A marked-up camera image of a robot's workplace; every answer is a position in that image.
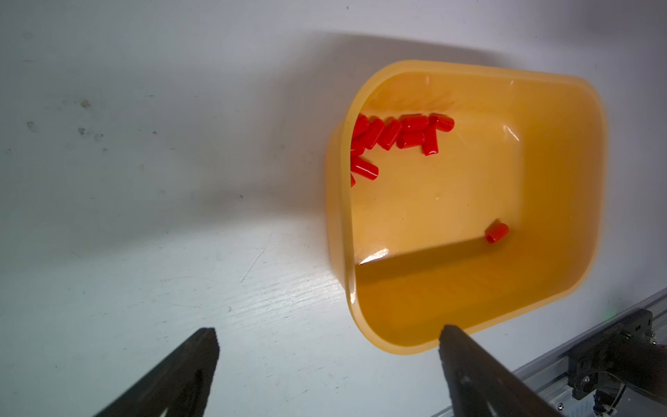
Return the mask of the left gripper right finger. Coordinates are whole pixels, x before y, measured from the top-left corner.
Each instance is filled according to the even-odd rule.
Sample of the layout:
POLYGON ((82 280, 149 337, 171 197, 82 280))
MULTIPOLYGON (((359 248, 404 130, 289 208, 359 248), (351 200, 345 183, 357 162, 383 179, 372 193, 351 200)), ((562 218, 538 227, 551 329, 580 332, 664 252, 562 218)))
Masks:
POLYGON ((456 416, 558 416, 461 328, 446 325, 439 357, 456 416))

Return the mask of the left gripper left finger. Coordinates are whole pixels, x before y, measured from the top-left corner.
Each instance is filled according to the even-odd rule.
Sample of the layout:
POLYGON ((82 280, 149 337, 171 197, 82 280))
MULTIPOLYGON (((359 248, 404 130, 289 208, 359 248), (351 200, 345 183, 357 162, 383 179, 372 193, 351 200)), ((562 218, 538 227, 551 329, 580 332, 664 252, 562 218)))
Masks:
POLYGON ((202 416, 220 355, 213 328, 200 328, 99 416, 202 416))

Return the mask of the yellow plastic storage box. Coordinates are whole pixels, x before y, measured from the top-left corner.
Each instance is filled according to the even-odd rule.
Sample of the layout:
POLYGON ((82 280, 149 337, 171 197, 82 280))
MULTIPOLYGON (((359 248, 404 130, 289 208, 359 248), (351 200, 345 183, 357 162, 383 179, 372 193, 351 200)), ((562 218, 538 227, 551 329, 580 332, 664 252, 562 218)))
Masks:
POLYGON ((574 292, 599 246, 607 118, 585 79, 402 61, 364 83, 325 156, 328 247, 361 333, 391 354, 436 347, 574 292), (451 116, 439 153, 374 148, 350 186, 357 116, 451 116), (485 239, 494 222, 511 231, 485 239))

